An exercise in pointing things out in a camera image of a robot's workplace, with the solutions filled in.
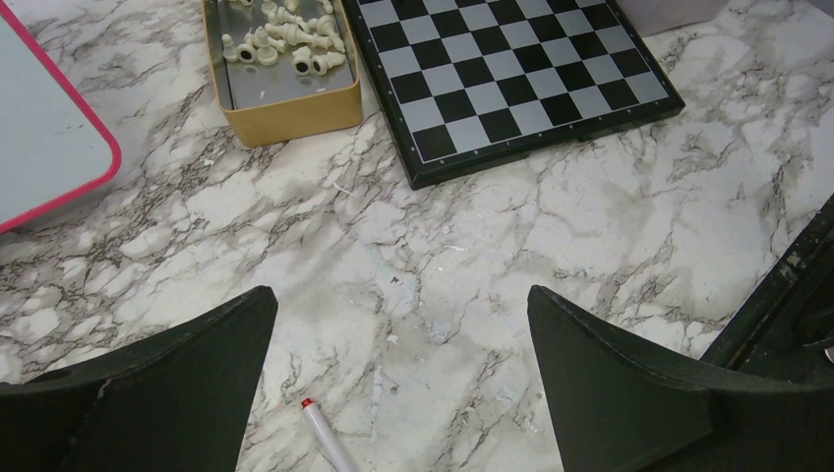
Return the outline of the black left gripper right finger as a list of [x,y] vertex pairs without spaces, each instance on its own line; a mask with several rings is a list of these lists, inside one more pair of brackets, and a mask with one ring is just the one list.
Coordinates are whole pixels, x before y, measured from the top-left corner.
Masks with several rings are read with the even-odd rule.
[[565,470],[832,469],[832,383],[689,358],[539,285],[527,315]]

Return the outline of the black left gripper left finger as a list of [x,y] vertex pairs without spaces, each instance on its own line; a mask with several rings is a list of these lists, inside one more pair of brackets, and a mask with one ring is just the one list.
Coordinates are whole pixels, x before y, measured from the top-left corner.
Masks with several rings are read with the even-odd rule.
[[232,471],[278,303],[255,287],[186,323],[1,386],[5,471]]

